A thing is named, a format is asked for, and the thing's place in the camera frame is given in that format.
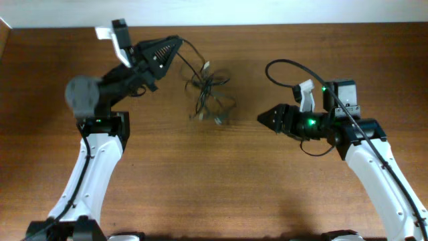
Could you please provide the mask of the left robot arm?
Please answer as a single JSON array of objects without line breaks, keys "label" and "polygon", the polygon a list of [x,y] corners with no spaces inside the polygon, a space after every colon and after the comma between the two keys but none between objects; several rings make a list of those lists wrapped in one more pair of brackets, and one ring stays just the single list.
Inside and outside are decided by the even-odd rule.
[{"label": "left robot arm", "polygon": [[130,59],[100,78],[76,76],[66,86],[66,102],[81,135],[80,151],[57,204],[44,221],[32,221],[25,240],[139,240],[139,234],[107,236],[100,227],[102,204],[116,164],[130,136],[129,113],[112,107],[140,89],[157,90],[183,38],[172,35],[132,45],[119,42]]}]

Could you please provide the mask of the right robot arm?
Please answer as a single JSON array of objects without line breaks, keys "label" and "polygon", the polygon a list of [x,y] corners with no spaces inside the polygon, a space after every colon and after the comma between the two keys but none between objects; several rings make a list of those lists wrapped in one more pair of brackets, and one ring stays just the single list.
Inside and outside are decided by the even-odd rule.
[{"label": "right robot arm", "polygon": [[293,88],[298,106],[278,104],[257,120],[275,133],[303,143],[326,139],[331,149],[354,171],[363,184],[388,240],[426,240],[427,209],[399,169],[387,135],[373,118],[360,117],[356,83],[330,81],[323,91],[324,112],[315,112],[308,80]]}]

